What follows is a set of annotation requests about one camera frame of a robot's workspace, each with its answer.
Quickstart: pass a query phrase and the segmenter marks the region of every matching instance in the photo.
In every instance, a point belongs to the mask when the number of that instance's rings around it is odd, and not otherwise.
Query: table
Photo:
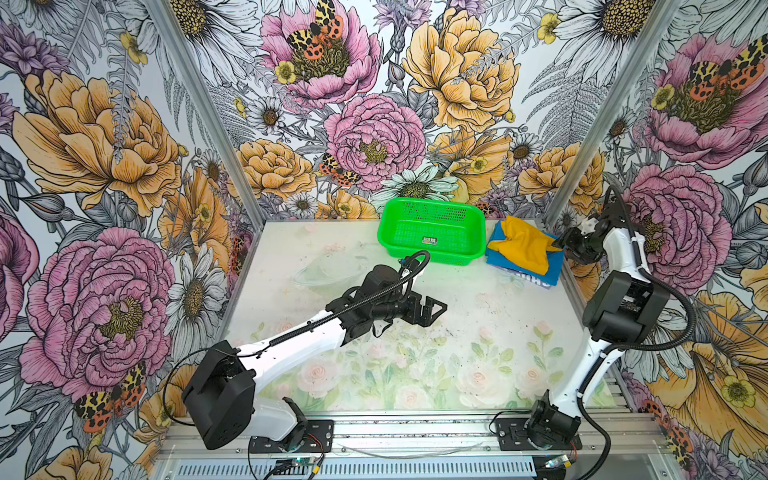
[[[486,224],[488,237],[497,220]],[[377,220],[268,222],[226,338],[235,346],[303,323],[364,273],[343,285],[294,282],[314,259],[336,253],[397,266],[379,245]],[[305,362],[270,383],[268,398],[292,398],[305,412],[488,410],[528,407],[562,379],[581,324],[561,283],[546,290],[485,263],[430,263],[413,289],[448,304],[431,327],[401,320]],[[615,406],[604,384],[590,404]]]

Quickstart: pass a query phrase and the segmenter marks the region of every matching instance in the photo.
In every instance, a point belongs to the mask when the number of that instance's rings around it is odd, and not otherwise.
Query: wallpaper
[[[622,376],[652,412],[688,478],[768,478],[768,4],[688,2],[614,120],[601,154],[644,228],[650,271],[688,296],[693,339],[628,352]],[[580,221],[581,196],[557,231]],[[591,296],[607,264],[573,266]],[[667,305],[648,343],[680,335]]]
[[[503,218],[546,211],[654,0],[172,5],[266,217],[371,219],[412,197]]]
[[[0,2],[0,462],[141,480],[253,227],[141,4]]]

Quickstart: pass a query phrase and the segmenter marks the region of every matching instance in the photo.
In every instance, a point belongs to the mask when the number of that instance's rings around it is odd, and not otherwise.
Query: white table surface
[[[377,220],[267,223],[226,338],[237,346],[271,337],[361,283],[364,274],[324,289],[296,285],[296,273],[319,256],[343,252],[367,257],[367,271],[397,268],[378,228]],[[468,266],[431,262],[413,289],[448,304],[430,328],[396,320],[381,338],[368,333],[309,360],[261,395],[289,396],[306,412],[525,407],[558,384],[581,339],[561,284],[546,290],[484,257]],[[613,406],[608,388],[598,387],[590,404]]]

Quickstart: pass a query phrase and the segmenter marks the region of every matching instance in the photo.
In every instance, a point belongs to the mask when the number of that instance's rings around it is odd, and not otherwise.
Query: green plastic basket
[[[472,205],[394,198],[384,207],[379,242],[393,257],[427,250],[435,262],[469,265],[485,252],[485,216]]]

